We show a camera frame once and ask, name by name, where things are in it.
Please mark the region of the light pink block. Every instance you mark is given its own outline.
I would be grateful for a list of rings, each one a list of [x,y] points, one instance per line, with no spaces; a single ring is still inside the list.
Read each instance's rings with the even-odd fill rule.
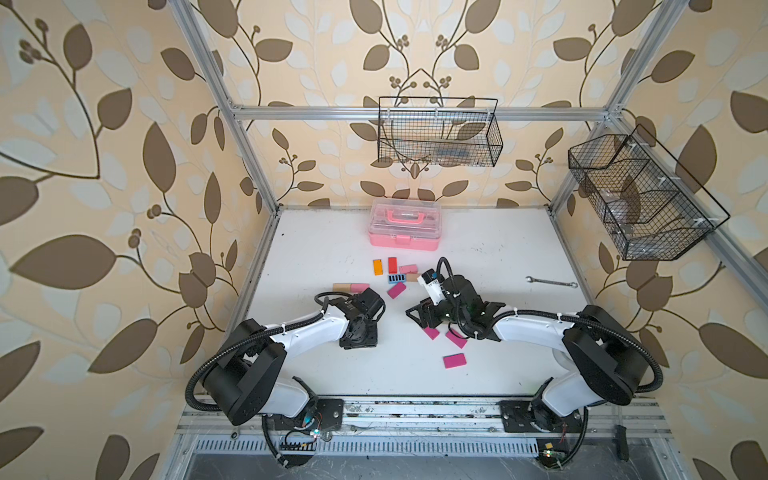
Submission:
[[[350,285],[350,292],[353,294],[362,293],[369,288],[368,284],[354,283]]]
[[[415,264],[401,265],[399,268],[401,274],[412,274],[418,272],[418,267]]]

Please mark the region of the wooden block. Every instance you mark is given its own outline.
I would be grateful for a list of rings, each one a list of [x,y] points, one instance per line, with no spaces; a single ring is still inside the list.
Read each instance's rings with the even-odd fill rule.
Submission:
[[[342,292],[342,293],[351,293],[352,292],[352,286],[348,283],[335,283],[332,286],[332,290],[335,292]]]

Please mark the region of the light pink block top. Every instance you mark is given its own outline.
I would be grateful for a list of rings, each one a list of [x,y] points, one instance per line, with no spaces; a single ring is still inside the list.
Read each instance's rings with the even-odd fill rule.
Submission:
[[[418,272],[418,267],[415,264],[401,265],[399,268],[401,274],[412,274]]]

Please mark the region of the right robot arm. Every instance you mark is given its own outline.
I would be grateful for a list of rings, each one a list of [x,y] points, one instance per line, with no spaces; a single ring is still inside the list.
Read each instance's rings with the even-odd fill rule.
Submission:
[[[597,305],[565,314],[486,301],[468,279],[453,273],[446,258],[418,282],[427,296],[405,314],[420,327],[445,324],[468,340],[524,342],[564,356],[565,374],[546,380],[529,402],[528,420],[542,431],[554,430],[574,413],[585,417],[594,405],[626,406],[636,394],[663,384],[650,351]]]

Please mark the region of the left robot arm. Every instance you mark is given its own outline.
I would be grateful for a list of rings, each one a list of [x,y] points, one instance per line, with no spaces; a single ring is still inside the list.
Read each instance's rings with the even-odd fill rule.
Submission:
[[[327,343],[345,350],[375,347],[386,305],[370,288],[321,292],[315,301],[317,312],[286,323],[241,322],[192,374],[184,392],[187,406],[221,412],[234,426],[257,415],[282,416],[297,429],[319,424],[317,394],[300,378],[283,377],[284,364]]]

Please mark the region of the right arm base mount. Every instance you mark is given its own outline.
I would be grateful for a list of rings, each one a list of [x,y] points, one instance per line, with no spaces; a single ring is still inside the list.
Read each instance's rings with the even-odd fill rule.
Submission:
[[[583,427],[583,416],[579,410],[566,417],[560,417],[544,405],[534,408],[527,400],[502,400],[498,407],[505,433],[560,435],[579,433]]]

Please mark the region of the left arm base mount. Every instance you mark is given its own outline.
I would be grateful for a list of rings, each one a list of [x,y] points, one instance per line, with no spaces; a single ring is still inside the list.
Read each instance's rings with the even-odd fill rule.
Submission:
[[[311,397],[308,404],[295,416],[268,414],[266,426],[278,432],[295,431],[309,436],[312,440],[320,437],[329,440],[343,422],[345,402],[335,397]]]

